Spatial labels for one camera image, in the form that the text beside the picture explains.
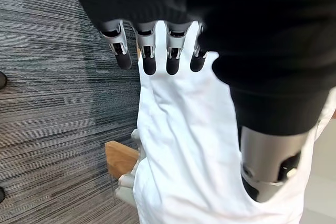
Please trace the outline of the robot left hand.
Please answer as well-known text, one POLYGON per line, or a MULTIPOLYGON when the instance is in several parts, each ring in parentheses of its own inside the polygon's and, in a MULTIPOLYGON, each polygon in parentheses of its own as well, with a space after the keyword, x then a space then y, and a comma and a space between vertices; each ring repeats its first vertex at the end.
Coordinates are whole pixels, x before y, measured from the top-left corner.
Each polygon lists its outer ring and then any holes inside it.
POLYGON ((241 176, 256 202, 270 200, 299 165, 306 135, 335 87, 335 0, 78 0, 122 69, 131 67, 129 22, 146 74, 156 71, 155 25, 166 25, 166 70, 174 75, 187 30, 199 23, 190 68, 207 52, 230 88, 241 176))

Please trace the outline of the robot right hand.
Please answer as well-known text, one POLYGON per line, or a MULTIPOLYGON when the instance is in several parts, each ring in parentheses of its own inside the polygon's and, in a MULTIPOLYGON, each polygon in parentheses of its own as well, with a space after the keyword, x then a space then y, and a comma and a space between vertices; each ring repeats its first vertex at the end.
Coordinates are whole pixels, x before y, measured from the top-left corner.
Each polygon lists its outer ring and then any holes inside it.
POLYGON ((131 139, 135 141, 138 147, 138 159, 136 160, 133 169, 130 172, 121 175, 121 177, 118 179, 118 187, 115 190, 114 195, 120 200, 129 204, 130 206, 136 207, 133 194, 135 174, 139 163, 146 158, 146 152, 142 146, 138 129, 133 130, 133 132, 131 133, 131 139))

